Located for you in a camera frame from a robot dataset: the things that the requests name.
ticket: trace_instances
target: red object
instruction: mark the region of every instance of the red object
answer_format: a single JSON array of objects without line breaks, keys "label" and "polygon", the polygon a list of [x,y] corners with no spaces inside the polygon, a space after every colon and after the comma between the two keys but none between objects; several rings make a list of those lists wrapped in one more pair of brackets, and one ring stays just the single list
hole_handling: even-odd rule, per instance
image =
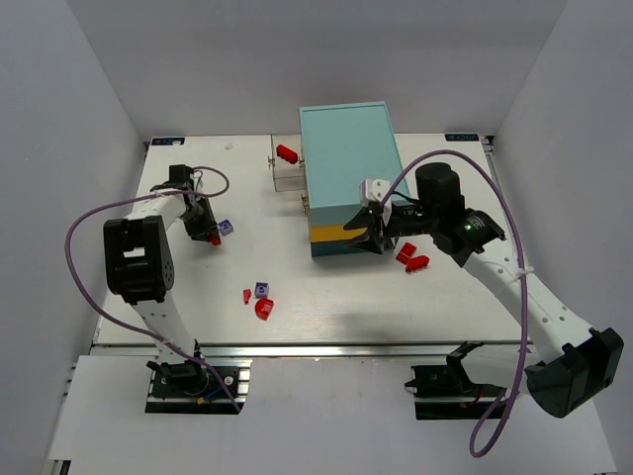
[{"label": "red object", "polygon": [[415,270],[419,270],[428,265],[429,259],[425,255],[419,255],[418,257],[413,257],[408,260],[407,267],[405,268],[406,272],[414,272]]},{"label": "red object", "polygon": [[261,320],[268,320],[270,312],[273,310],[275,303],[270,299],[260,299],[255,304],[255,314]]},{"label": "red object", "polygon": [[396,261],[401,262],[404,265],[407,265],[408,260],[411,259],[416,249],[417,249],[416,246],[414,246],[410,242],[406,242],[405,245],[403,245],[403,248],[400,249],[400,252],[396,256]]},{"label": "red object", "polygon": [[293,150],[290,150],[286,146],[277,145],[276,150],[277,156],[280,157],[282,160],[286,160],[291,165],[294,165],[299,161],[299,156],[297,155],[297,153]]}]

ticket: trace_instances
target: purple cable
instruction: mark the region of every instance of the purple cable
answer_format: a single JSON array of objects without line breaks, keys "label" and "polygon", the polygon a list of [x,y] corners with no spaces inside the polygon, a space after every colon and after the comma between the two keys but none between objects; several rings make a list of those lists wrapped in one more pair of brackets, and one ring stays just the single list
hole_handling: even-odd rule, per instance
[{"label": "purple cable", "polygon": [[[165,191],[165,192],[159,192],[158,195],[159,196],[189,195],[189,196],[198,196],[198,197],[202,197],[202,198],[215,198],[217,196],[220,196],[220,195],[224,194],[226,192],[226,190],[228,190],[228,187],[230,186],[230,182],[228,181],[228,177],[226,175],[224,175],[221,171],[216,170],[215,168],[212,168],[211,166],[194,166],[193,169],[194,170],[209,170],[209,171],[213,171],[213,172],[217,173],[219,176],[221,176],[225,180],[225,183],[226,183],[225,188],[222,189],[221,191],[217,192],[217,193],[211,193],[211,194],[196,193],[196,192],[181,191],[181,190],[169,190],[169,191]],[[134,325],[127,324],[127,323],[117,319],[116,317],[113,317],[112,315],[110,315],[103,308],[101,308],[101,306],[88,293],[88,290],[83,285],[83,282],[81,281],[81,278],[79,277],[79,274],[77,273],[77,269],[75,268],[74,261],[72,260],[72,254],[70,252],[70,243],[72,241],[72,235],[74,234],[75,230],[77,229],[77,227],[81,223],[83,223],[87,218],[90,218],[92,215],[96,215],[97,213],[101,213],[102,211],[110,210],[112,208],[118,208],[120,206],[130,205],[132,203],[137,203],[139,201],[149,200],[149,199],[152,199],[152,198],[155,198],[155,197],[156,197],[156,194],[149,194],[149,195],[145,195],[145,196],[139,196],[137,198],[131,198],[130,200],[124,200],[124,201],[118,201],[116,203],[110,203],[108,205],[103,205],[103,206],[100,206],[100,207],[95,208],[93,210],[87,211],[86,213],[81,215],[79,218],[77,218],[72,223],[72,225],[70,225],[70,228],[68,228],[68,232],[66,233],[66,239],[65,239],[64,244],[63,244],[63,250],[64,250],[64,254],[66,256],[66,264],[68,265],[68,270],[70,271],[70,275],[72,276],[72,280],[74,281],[75,285],[79,289],[79,292],[81,293],[83,298],[86,300],[86,302],[88,302],[88,305],[90,307],[92,307],[92,309],[95,312],[97,312],[99,315],[101,315],[104,319],[112,322],[115,325],[118,325],[119,327],[123,327],[124,329],[130,330],[132,332],[145,334],[145,335],[147,335],[147,336],[149,336],[149,337],[151,337],[151,338],[153,338],[153,339],[155,339],[157,341],[160,341],[161,343],[163,343],[165,346],[167,346],[169,349],[171,349],[177,355],[179,355],[179,356],[181,356],[181,357],[183,357],[185,359],[188,359],[189,361],[193,361],[194,363],[197,363],[197,364],[207,368],[216,377],[216,379],[220,383],[220,386],[225,391],[226,396],[230,399],[230,401],[232,402],[233,406],[235,407],[235,409],[239,413],[240,412],[239,404],[237,403],[237,401],[235,400],[233,395],[228,390],[228,387],[226,386],[224,379],[222,378],[222,376],[220,376],[220,374],[218,373],[216,368],[214,368],[212,365],[210,365],[209,363],[203,361],[200,358],[196,358],[194,356],[191,356],[191,355],[185,353],[182,349],[180,349],[178,346],[175,346],[174,344],[172,344],[170,341],[167,340],[167,338],[165,338],[161,334],[158,334],[158,333],[155,333],[155,332],[150,332],[149,330],[141,329],[139,327],[135,327]]]},{"label": "purple cable", "polygon": [[[501,207],[503,208],[503,212],[505,213],[505,217],[507,218],[507,222],[510,226],[510,230],[512,231],[512,237],[514,238],[514,246],[516,247],[516,261],[518,264],[518,268],[524,271],[525,257],[523,255],[523,245],[521,243],[521,238],[519,237],[519,234],[518,234],[518,228],[516,226],[516,222],[514,218],[512,217],[512,212],[507,206],[507,203],[505,202],[503,195],[501,194],[501,190],[498,189],[498,187],[491,180],[490,176],[488,176],[486,171],[481,166],[479,166],[475,162],[475,160],[473,160],[470,156],[465,155],[464,153],[461,153],[455,150],[444,149],[444,150],[430,151],[429,153],[425,153],[424,155],[419,156],[414,161],[412,161],[403,170],[403,172],[400,175],[398,175],[398,178],[396,178],[396,181],[394,181],[394,184],[387,191],[382,201],[380,202],[381,206],[385,206],[385,203],[387,203],[387,200],[389,199],[389,197],[394,193],[394,191],[396,191],[396,188],[398,187],[400,182],[403,181],[405,176],[410,171],[412,171],[414,167],[416,167],[422,161],[425,161],[431,158],[432,156],[436,156],[436,155],[454,155],[466,160],[488,182],[488,184],[491,186],[491,188],[497,195],[497,199],[499,203],[501,204]],[[484,448],[482,448],[480,451],[477,451],[475,449],[475,441],[477,439],[477,434],[479,433],[479,430],[482,428],[482,425],[488,419],[490,414],[492,414],[493,411],[500,405],[501,399],[504,396],[505,391],[501,392],[501,394],[497,396],[495,401],[488,407],[488,409],[486,410],[482,418],[479,419],[477,423],[475,424],[475,428],[473,429],[473,433],[471,433],[471,438],[470,438],[470,443],[469,443],[469,449],[470,449],[471,455],[475,458],[483,457],[491,450],[491,448],[493,448],[499,436],[503,432],[503,428],[507,424],[507,421],[510,417],[510,413],[512,412],[512,408],[514,407],[514,403],[516,402],[516,398],[518,397],[518,393],[519,393],[518,389],[519,389],[519,385],[521,384],[521,377],[523,376],[523,367],[525,366],[525,356],[527,354],[527,278],[526,278],[525,273],[521,273],[521,275],[519,275],[518,280],[521,286],[521,347],[518,352],[518,362],[516,363],[516,373],[514,373],[514,381],[512,382],[512,388],[510,389],[510,394],[505,400],[505,409],[503,410],[501,419],[499,420],[497,427],[495,428],[495,432],[493,432],[493,435],[491,436],[490,440],[488,441],[488,443],[486,443]]]}]

